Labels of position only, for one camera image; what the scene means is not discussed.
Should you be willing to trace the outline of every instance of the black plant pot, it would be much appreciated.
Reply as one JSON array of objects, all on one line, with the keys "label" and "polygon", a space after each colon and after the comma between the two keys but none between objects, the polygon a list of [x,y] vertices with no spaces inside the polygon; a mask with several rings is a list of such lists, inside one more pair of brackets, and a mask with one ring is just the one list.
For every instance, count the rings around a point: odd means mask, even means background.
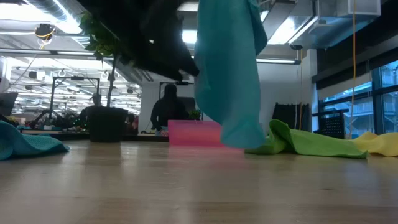
[{"label": "black plant pot", "polygon": [[126,131],[128,111],[121,108],[95,107],[88,115],[91,142],[120,142]]}]

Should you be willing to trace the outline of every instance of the green cloth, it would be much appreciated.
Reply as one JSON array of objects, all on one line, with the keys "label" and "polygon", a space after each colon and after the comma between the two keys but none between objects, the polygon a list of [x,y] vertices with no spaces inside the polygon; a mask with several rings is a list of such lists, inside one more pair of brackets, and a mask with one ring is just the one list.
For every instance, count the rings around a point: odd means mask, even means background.
[{"label": "green cloth", "polygon": [[257,149],[246,149],[249,154],[278,154],[289,152],[307,156],[328,156],[365,159],[368,152],[362,152],[352,142],[307,131],[290,129],[279,120],[269,123],[270,134],[266,143]]}]

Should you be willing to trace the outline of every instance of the table surface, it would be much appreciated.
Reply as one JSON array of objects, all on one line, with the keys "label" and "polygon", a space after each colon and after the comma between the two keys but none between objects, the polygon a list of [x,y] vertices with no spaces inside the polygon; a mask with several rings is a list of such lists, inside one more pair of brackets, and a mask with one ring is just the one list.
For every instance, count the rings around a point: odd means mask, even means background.
[{"label": "table surface", "polygon": [[0,162],[1,223],[396,223],[398,159],[65,142]]}]

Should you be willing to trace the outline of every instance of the yellow cloth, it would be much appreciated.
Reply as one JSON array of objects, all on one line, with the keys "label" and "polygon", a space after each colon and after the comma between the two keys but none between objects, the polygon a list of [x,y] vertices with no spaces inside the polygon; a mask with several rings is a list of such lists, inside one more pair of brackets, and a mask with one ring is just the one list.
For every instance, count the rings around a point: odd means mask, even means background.
[{"label": "yellow cloth", "polygon": [[378,153],[384,156],[398,156],[398,133],[382,135],[366,132],[360,137],[350,140],[359,150],[369,153]]}]

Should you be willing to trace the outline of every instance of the pink box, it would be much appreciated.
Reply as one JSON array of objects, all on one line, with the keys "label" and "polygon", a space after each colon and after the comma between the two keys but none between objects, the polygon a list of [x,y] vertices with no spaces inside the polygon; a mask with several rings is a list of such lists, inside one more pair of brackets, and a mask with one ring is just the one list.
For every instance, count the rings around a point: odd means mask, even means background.
[{"label": "pink box", "polygon": [[221,126],[214,121],[169,121],[172,146],[224,147],[220,135]]}]

